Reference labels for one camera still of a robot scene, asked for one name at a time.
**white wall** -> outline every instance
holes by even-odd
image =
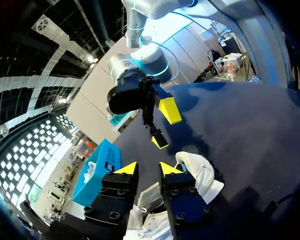
[[[94,67],[67,110],[66,116],[97,144],[105,138],[113,142],[119,135],[107,117],[107,94],[115,87],[108,60],[113,54],[131,52],[133,50],[126,47],[126,38],[122,37]]]

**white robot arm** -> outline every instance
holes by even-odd
[[[160,19],[181,7],[193,7],[198,0],[122,0],[127,13],[127,46],[140,47],[140,37],[147,18]]]
[[[129,79],[155,77],[160,83],[169,81],[172,71],[162,49],[153,43],[141,46],[141,34],[147,18],[159,19],[181,7],[193,7],[198,0],[122,0],[127,11],[127,46],[140,48],[132,54],[113,55],[108,62],[111,77],[125,84]]]

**blue tissue box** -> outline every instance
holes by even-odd
[[[96,163],[95,172],[85,184],[84,174],[88,172],[89,162]],[[121,169],[120,149],[108,140],[103,140],[84,164],[72,200],[82,206],[90,206],[102,188],[102,178],[107,172],[119,169]]]

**desk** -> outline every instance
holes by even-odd
[[[268,85],[208,82],[167,88],[174,95],[182,122],[169,125],[155,109],[154,124],[169,147],[159,150],[149,140],[141,115],[114,142],[122,166],[138,161],[138,193],[159,180],[158,163],[174,165],[174,155],[204,155],[224,175],[218,201],[235,211],[251,205],[263,211],[300,187],[300,93]],[[281,204],[281,220],[292,200]]]

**sign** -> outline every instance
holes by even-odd
[[[116,127],[120,122],[122,122],[126,115],[128,115],[128,112],[123,114],[116,114],[110,119],[110,123],[112,123],[112,125]]]

